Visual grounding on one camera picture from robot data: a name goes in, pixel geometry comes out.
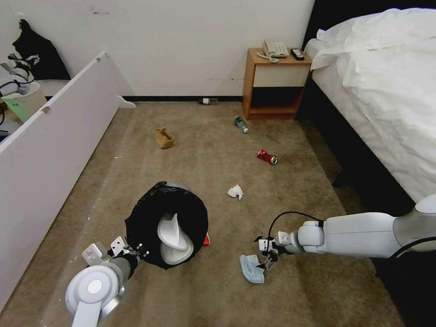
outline black trash bag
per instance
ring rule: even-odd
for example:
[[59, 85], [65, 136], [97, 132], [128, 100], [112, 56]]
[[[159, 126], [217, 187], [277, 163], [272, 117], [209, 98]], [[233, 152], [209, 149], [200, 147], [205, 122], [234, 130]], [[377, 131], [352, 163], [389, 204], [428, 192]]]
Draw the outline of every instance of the black trash bag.
[[51, 41], [33, 31], [24, 19], [20, 20], [20, 28], [21, 34], [12, 45], [23, 59], [34, 55], [39, 57], [40, 61], [30, 69], [35, 80], [70, 80], [67, 68]]
[[167, 182], [159, 182], [144, 194], [125, 220], [127, 243], [133, 249], [142, 244], [139, 249], [140, 258], [165, 270], [179, 265], [167, 264], [160, 252], [161, 241], [157, 229], [166, 212], [177, 213], [181, 229], [193, 244], [191, 256], [179, 264], [191, 260], [201, 249], [209, 228], [208, 211], [194, 193], [167, 185]]

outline white telephone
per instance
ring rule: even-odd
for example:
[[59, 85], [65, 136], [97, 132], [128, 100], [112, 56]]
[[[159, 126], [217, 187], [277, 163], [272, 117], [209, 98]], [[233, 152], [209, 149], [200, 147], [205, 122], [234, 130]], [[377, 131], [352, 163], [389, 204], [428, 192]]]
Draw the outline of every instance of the white telephone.
[[289, 52], [282, 42], [272, 42], [271, 40], [264, 40], [263, 53], [258, 52], [258, 56], [268, 59], [271, 63], [278, 62], [278, 58], [286, 58]]

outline trash bag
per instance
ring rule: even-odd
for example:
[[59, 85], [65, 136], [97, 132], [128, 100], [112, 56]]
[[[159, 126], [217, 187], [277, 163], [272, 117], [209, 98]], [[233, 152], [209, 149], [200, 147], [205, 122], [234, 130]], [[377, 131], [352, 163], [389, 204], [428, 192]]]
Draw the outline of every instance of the trash bag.
[[128, 244], [133, 249], [139, 247], [142, 260], [165, 270], [179, 265], [167, 264], [160, 252], [157, 228], [161, 217], [168, 212], [177, 213], [180, 228], [193, 243], [191, 256], [179, 263], [182, 264], [200, 250], [209, 228], [208, 211], [198, 196], [183, 185], [159, 182], [139, 199], [125, 220]]

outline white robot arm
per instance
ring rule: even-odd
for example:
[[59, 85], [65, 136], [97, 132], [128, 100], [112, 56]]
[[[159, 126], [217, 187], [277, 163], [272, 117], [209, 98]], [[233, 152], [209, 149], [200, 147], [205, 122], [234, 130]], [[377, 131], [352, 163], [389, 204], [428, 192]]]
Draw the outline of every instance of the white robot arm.
[[333, 253], [371, 258], [396, 258], [405, 251], [436, 249], [436, 194], [416, 204], [402, 217], [387, 213], [358, 213], [306, 221], [298, 230], [260, 238], [267, 256], [260, 268], [270, 269], [284, 253]]
[[73, 327], [97, 326], [126, 295], [127, 280], [139, 262], [139, 252], [128, 248], [125, 238], [118, 236], [111, 244], [112, 255], [100, 242], [83, 251], [89, 266], [71, 280], [65, 293]]
[[11, 67], [8, 63], [2, 62], [2, 66], [9, 76], [0, 80], [0, 98], [12, 93], [27, 94], [29, 92], [29, 77], [30, 68], [39, 62], [38, 56], [32, 56], [26, 60], [19, 59], [15, 54], [9, 54], [8, 59], [15, 63], [15, 67]]

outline pillow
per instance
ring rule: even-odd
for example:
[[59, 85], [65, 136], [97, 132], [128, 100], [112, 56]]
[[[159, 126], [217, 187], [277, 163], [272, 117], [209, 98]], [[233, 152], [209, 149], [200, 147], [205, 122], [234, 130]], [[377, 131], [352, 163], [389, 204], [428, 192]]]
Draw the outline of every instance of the pillow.
[[436, 10], [388, 9], [382, 13], [351, 18], [319, 30], [317, 39], [341, 45], [345, 52], [407, 44], [436, 36]]

